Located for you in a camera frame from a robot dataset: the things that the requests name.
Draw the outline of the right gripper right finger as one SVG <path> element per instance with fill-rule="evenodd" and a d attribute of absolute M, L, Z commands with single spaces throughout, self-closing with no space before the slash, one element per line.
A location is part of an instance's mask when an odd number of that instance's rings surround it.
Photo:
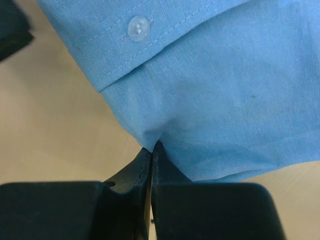
<path fill-rule="evenodd" d="M 283 240 L 270 193 L 256 183 L 195 183 L 158 142 L 151 206 L 159 240 Z"/>

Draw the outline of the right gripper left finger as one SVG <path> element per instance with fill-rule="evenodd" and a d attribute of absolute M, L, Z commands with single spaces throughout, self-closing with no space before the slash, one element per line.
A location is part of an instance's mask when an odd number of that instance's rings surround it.
<path fill-rule="evenodd" d="M 106 181 L 14 182 L 0 187 L 3 240 L 146 240 L 152 155 Z"/>

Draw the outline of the light blue long sleeve shirt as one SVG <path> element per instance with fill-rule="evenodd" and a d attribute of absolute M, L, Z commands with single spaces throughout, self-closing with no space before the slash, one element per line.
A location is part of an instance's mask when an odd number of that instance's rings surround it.
<path fill-rule="evenodd" d="M 144 148 L 192 181 L 320 158 L 317 0 L 40 0 Z"/>

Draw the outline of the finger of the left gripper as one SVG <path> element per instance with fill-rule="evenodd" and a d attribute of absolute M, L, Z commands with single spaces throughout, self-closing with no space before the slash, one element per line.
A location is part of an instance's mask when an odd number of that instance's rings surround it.
<path fill-rule="evenodd" d="M 0 2 L 0 60 L 28 46 L 34 39 L 27 16 L 13 0 Z"/>

